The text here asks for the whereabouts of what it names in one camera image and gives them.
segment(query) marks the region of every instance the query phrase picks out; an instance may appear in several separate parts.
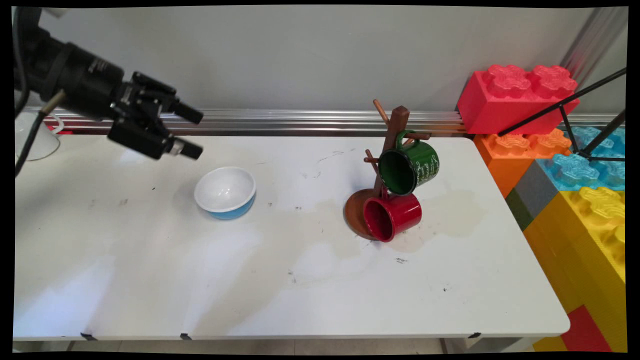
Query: white mug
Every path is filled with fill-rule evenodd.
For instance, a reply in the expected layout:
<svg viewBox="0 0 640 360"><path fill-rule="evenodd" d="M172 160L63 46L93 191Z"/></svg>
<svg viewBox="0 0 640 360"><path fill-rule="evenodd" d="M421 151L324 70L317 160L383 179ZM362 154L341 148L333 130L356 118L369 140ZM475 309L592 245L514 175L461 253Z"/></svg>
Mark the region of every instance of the white mug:
<svg viewBox="0 0 640 360"><path fill-rule="evenodd" d="M36 120L36 116L37 114L35 113L23 112L18 115L17 119L15 119L15 154L18 156L20 156L20 153L22 152L24 143L27 142L29 130L31 130L31 126ZM60 140L58 140L54 134L59 133L60 130L65 127L65 123L62 122L58 116L53 114L51 114L51 116L58 121L58 127L49 131L47 126L44 124L44 121L40 124L36 138L33 140L33 145L29 151L29 156L27 156L28 161L46 158L60 146Z"/></svg>

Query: white bowl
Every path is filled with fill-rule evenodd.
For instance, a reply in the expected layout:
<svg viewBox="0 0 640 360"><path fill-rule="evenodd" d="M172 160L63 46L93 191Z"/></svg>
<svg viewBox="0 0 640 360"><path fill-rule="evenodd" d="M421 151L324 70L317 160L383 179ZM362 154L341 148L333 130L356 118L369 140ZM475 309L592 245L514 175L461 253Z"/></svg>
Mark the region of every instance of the white bowl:
<svg viewBox="0 0 640 360"><path fill-rule="evenodd" d="M245 169L221 167L204 175L193 193L198 206L216 218L237 218L255 197L255 179Z"/></svg>

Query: floor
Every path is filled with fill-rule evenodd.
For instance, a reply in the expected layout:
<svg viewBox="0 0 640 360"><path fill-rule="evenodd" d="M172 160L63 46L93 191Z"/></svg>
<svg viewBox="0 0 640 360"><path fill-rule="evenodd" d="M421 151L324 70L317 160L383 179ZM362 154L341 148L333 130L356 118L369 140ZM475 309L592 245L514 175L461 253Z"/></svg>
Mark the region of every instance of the floor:
<svg viewBox="0 0 640 360"><path fill-rule="evenodd" d="M14 352L103 351L232 355L442 354L440 339L14 341Z"/></svg>

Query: table leg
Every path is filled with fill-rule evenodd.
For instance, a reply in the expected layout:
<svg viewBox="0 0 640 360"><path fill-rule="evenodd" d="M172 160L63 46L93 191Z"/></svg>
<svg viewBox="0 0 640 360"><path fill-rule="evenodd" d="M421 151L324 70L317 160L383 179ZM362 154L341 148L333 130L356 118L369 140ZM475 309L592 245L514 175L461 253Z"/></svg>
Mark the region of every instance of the table leg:
<svg viewBox="0 0 640 360"><path fill-rule="evenodd" d="M469 346L468 339L444 339L447 354L480 354L488 352L520 352L540 338L481 338Z"/></svg>

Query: black clip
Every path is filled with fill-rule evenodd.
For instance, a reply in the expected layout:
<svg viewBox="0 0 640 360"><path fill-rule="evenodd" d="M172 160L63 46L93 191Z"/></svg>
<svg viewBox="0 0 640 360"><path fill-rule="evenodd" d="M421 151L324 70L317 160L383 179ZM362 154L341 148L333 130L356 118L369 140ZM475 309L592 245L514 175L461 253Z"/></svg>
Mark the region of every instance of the black clip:
<svg viewBox="0 0 640 360"><path fill-rule="evenodd" d="M83 332L80 333L80 336L82 336L85 340L95 340L95 341L98 340L98 339L94 338L93 336L91 336L90 334L85 334Z"/></svg>

